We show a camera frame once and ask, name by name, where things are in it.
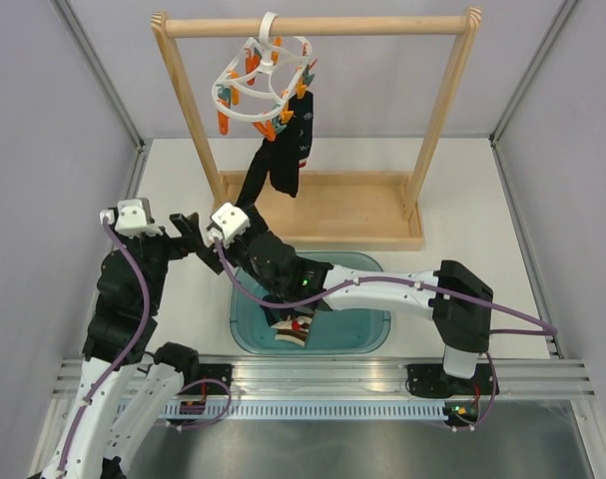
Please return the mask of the navy patterned sock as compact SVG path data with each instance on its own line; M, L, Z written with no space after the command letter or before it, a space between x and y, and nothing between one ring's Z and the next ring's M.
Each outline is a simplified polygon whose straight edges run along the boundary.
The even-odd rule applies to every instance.
M294 152L300 169L304 168L310 155L313 139L314 95L306 91L299 99L293 96L289 103L294 117L289 121L288 131L295 139Z
M261 309L269 327L287 320L302 321L313 319L313 312L302 306L300 308L274 308L262 305Z

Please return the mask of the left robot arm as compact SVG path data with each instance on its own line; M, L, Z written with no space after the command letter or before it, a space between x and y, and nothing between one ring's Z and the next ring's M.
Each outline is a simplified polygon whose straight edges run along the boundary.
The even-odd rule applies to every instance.
M231 393L227 380L203 375L195 350L168 342L153 354L143 386L125 410L118 409L156 329L154 317L170 261L206 251L197 215L170 217L180 233L176 238L149 217L128 238L117 229L122 217L114 209L102 213L103 229L115 250L101 264L79 386L53 455L37 474L40 478L125 478L172 398L195 390Z

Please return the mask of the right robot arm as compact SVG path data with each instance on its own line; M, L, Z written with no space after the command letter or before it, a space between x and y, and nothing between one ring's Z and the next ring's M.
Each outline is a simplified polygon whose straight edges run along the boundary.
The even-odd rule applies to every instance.
M306 331L320 311L400 312L433 323L444 345L438 378L463 392L489 349L492 289L463 264L445 260L418 273L367 271L299 255L267 226L255 207L232 206L223 220L226 260L266 295L250 298L270 326Z

